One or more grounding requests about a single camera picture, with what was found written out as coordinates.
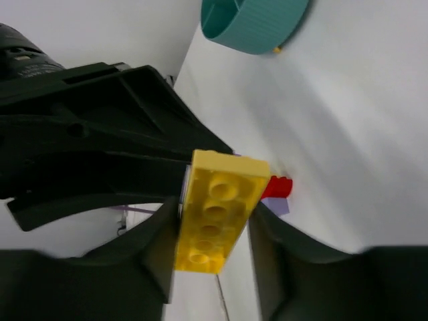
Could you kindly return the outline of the red curved lego piece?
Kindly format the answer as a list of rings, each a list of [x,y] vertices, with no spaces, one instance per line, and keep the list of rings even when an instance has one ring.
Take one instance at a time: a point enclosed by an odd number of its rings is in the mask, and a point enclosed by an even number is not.
[[[286,199],[292,192],[293,180],[287,177],[271,176],[261,199],[284,198]]]

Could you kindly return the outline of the lavender lego brick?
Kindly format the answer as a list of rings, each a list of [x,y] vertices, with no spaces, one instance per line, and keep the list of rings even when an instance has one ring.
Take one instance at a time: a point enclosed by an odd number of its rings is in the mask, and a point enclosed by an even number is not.
[[[290,212],[288,200],[282,197],[265,197],[261,202],[277,217],[283,217]]]

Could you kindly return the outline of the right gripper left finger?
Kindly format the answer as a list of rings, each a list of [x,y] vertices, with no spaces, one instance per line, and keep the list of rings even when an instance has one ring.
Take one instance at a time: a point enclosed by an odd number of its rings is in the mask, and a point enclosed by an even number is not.
[[[1,252],[2,320],[160,320],[168,303],[179,200],[82,257]]]

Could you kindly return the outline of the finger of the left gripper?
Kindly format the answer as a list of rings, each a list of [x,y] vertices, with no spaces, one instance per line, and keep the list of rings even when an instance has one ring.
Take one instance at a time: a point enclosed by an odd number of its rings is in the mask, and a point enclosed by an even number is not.
[[[194,150],[232,153],[151,66],[81,66],[64,71],[63,81],[66,152],[168,161],[189,161]]]
[[[179,197],[189,160],[107,156],[60,170],[7,203],[18,226],[31,231],[76,213]]]

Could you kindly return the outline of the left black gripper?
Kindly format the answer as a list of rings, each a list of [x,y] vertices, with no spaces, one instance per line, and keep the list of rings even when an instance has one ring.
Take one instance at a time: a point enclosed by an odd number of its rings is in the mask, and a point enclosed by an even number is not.
[[[1,159],[133,159],[133,77],[125,63],[66,69],[2,25]]]

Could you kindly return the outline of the long yellow lego brick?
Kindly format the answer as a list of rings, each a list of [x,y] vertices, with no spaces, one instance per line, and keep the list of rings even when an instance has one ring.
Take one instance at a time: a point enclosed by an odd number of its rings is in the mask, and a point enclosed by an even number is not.
[[[271,177],[264,160],[194,150],[175,269],[218,274]]]

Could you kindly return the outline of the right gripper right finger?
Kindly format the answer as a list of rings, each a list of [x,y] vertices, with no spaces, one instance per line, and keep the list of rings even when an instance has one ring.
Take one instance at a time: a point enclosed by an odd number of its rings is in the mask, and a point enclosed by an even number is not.
[[[249,219],[263,320],[426,320],[427,248],[349,254],[282,221],[264,204]]]

